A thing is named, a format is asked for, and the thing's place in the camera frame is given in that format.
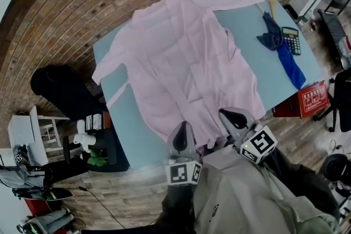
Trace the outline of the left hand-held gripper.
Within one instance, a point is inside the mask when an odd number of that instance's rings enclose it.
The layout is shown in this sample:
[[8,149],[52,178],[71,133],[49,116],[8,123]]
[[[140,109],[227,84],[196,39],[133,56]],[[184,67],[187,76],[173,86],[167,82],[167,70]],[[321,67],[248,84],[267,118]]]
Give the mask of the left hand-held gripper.
[[202,163],[201,157],[196,155],[195,137],[190,123],[179,123],[171,132],[167,145],[171,155],[165,166],[168,186],[197,185]]

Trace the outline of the pink shirt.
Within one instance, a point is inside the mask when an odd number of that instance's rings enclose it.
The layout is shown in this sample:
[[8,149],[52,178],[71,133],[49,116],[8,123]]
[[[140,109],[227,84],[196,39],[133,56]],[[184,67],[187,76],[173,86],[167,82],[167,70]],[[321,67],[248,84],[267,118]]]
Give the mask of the pink shirt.
[[227,133],[220,109],[245,109],[255,119],[265,115],[256,76],[215,12],[263,1],[160,0],[137,10],[92,78],[100,83],[125,65],[127,85],[154,133],[167,140],[179,123],[187,121],[197,146],[212,145]]

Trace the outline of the person's left forearm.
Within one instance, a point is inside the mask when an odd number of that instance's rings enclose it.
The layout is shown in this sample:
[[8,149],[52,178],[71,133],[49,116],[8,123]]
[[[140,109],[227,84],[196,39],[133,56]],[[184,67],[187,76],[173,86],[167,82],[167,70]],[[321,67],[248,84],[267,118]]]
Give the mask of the person's left forearm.
[[155,225],[161,234],[196,234],[194,231],[194,188],[168,186],[162,201],[162,213]]

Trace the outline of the person's right forearm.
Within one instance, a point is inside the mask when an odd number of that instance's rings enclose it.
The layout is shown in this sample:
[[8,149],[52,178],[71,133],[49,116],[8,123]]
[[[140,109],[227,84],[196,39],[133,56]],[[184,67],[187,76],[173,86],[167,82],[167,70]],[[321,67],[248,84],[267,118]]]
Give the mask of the person's right forearm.
[[331,189],[315,171],[290,162],[278,148],[259,165],[268,168],[295,196],[305,196],[320,211],[340,219],[339,205]]

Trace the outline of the bright blue cloth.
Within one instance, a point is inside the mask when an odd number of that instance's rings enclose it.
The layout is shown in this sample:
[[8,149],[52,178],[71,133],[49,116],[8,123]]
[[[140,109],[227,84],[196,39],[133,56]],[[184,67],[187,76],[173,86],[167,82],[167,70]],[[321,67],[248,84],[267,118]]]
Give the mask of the bright blue cloth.
[[306,81],[306,78],[301,69],[296,64],[285,40],[283,40],[282,45],[277,49],[277,53],[279,60],[291,83],[297,90],[301,90]]

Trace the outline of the red box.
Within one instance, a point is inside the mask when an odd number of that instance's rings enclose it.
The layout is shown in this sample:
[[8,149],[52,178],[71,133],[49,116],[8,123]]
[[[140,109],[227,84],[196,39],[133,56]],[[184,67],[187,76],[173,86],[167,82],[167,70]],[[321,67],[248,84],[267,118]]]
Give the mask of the red box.
[[306,118],[329,105],[325,81],[314,83],[294,93],[273,108],[274,117]]

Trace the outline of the green leafy plant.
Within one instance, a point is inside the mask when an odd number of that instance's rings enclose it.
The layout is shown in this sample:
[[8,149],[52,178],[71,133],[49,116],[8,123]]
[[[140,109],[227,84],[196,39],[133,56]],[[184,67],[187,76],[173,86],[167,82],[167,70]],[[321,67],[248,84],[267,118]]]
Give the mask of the green leafy plant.
[[87,163],[97,167],[102,167],[107,164],[107,161],[99,150],[90,150],[90,157]]

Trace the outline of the black and white striped box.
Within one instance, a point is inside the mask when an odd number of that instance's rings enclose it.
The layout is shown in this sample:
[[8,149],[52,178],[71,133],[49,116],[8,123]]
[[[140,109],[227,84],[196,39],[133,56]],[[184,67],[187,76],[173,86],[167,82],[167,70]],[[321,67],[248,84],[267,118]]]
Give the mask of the black and white striped box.
[[103,127],[102,115],[97,113],[86,117],[86,131],[100,130]]

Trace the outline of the black calculator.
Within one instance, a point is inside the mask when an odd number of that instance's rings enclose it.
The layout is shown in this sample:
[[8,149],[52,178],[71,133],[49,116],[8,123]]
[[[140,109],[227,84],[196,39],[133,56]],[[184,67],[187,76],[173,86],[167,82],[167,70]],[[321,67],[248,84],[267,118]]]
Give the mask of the black calculator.
[[282,27],[283,37],[293,55],[301,55],[301,46],[299,42],[299,31],[291,27]]

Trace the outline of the black swivel office chair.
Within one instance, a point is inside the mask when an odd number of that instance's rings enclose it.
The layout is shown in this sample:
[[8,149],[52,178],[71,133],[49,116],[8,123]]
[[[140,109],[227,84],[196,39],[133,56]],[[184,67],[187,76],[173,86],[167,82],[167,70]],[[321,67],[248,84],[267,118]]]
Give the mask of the black swivel office chair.
[[329,127],[329,132],[334,132],[339,112],[341,132],[351,131],[351,68],[338,73],[335,78],[330,78],[329,82],[334,86],[333,96],[328,93],[330,107],[320,116],[313,116],[313,121],[320,121],[333,112],[333,125]]

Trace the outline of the black mesh-back office chair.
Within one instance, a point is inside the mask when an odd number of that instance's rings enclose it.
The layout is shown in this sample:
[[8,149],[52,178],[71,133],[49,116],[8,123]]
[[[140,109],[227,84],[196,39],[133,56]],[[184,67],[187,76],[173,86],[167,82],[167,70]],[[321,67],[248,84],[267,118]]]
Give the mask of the black mesh-back office chair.
[[[68,119],[76,122],[84,120],[94,114],[108,112],[105,104],[99,102],[85,86],[78,73],[70,66],[46,66],[34,72],[31,78],[31,89],[39,96],[44,97],[56,106]],[[90,150],[99,150],[106,158],[107,164],[97,167],[87,163],[90,153],[86,153],[80,144],[69,142],[67,137],[63,139],[64,157],[70,160],[71,150],[80,147],[82,157],[86,162],[87,169],[94,172],[125,172],[129,168],[129,162],[118,139],[114,125],[111,128],[86,131],[87,134],[96,137],[96,143],[89,146]]]

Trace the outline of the white wooden stool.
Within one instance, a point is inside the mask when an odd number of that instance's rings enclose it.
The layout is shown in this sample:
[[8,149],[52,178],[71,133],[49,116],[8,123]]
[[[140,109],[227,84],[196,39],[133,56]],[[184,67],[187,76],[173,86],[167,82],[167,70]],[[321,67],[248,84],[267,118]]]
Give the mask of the white wooden stool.
[[46,152],[53,152],[63,149],[58,127],[69,119],[67,117],[38,115],[40,136]]

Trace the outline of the black mesh recliner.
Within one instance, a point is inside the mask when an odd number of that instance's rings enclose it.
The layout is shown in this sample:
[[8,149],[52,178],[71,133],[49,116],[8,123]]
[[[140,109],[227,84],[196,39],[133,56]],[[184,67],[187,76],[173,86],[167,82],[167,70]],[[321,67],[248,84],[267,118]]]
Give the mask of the black mesh recliner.
[[328,6],[318,13],[324,24],[326,36],[331,44],[332,53],[336,60],[341,63],[342,69],[347,70],[351,67],[351,50],[345,50],[339,43],[346,36],[346,32],[339,20],[339,15],[351,0],[331,0]]

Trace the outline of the red cabinet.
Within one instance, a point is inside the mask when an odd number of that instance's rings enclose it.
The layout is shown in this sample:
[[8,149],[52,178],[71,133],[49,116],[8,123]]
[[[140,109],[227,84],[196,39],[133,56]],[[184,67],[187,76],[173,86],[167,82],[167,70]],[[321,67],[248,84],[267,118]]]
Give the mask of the red cabinet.
[[49,205],[45,201],[29,199],[24,199],[24,201],[27,204],[32,215],[42,216],[51,212]]

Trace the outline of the white cabinet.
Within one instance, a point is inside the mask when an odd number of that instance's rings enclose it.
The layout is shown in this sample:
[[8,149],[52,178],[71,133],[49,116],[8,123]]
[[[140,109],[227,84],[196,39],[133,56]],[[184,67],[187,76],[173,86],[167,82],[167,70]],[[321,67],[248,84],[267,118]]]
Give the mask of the white cabinet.
[[32,165],[48,163],[36,106],[33,106],[28,116],[12,115],[8,125],[8,134],[14,158],[16,158],[16,149],[26,146],[29,162]]

